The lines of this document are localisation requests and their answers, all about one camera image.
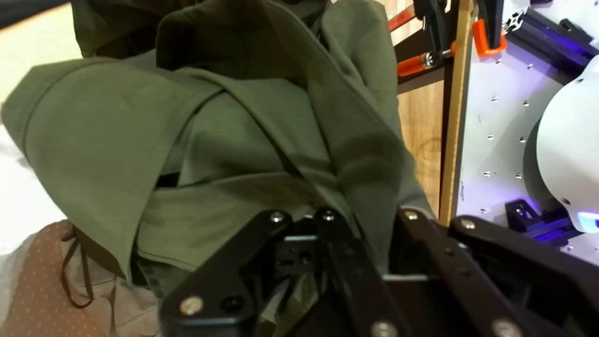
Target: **olive green fabric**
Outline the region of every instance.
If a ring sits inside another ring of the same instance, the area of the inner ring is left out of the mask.
[[[93,58],[32,70],[4,122],[127,277],[133,253],[194,270],[258,212],[324,204],[385,270],[397,206],[428,210],[399,133],[378,4],[73,4]],[[155,45],[131,47],[131,32]]]

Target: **bolt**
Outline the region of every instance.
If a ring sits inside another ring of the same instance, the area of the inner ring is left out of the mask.
[[[181,302],[180,311],[185,317],[193,317],[204,309],[204,300],[198,296],[189,296]]]
[[[415,212],[406,212],[406,218],[410,219],[410,221],[417,221],[417,214]]]
[[[472,223],[472,221],[468,221],[468,219],[462,219],[462,227],[464,227],[466,231],[475,231],[475,223]]]
[[[496,337],[522,337],[522,332],[511,321],[494,321],[492,332]]]
[[[322,219],[324,219],[324,221],[335,221],[335,214],[333,214],[331,210],[326,210],[326,212],[322,214]]]
[[[269,221],[271,221],[271,223],[282,223],[282,221],[284,221],[284,214],[273,212],[273,214],[269,216]]]
[[[389,322],[372,324],[372,337],[399,337],[397,328]]]

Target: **screw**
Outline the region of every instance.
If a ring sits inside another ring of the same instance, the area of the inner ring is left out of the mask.
[[[415,221],[415,219],[417,219],[417,214],[415,214],[415,212],[406,212],[406,218],[408,218],[410,221]]]
[[[475,231],[475,223],[472,223],[472,221],[468,221],[468,219],[462,219],[462,227],[464,227],[466,231]]]
[[[193,317],[204,309],[204,300],[198,296],[189,296],[181,302],[180,311],[185,317]]]
[[[284,221],[284,214],[273,212],[273,214],[269,216],[269,221],[271,221],[271,223],[282,223],[282,221]]]
[[[492,332],[496,337],[522,337],[522,332],[511,321],[494,321]]]
[[[324,221],[333,221],[333,219],[335,219],[335,214],[333,214],[331,210],[326,210],[326,212],[322,214],[322,219],[324,219]]]
[[[399,337],[397,328],[389,322],[372,324],[372,337]]]

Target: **green jacket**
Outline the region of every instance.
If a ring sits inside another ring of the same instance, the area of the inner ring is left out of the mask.
[[[342,212],[380,270],[397,206],[428,210],[372,0],[73,2],[86,60],[33,68],[4,122],[131,277],[198,268],[262,210]]]

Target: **green cloth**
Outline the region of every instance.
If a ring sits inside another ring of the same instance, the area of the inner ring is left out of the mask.
[[[33,68],[4,122],[54,203],[127,277],[133,253],[191,272],[262,210],[301,218],[324,204],[384,272],[397,206],[428,210],[399,133],[380,4],[73,10],[90,58]]]

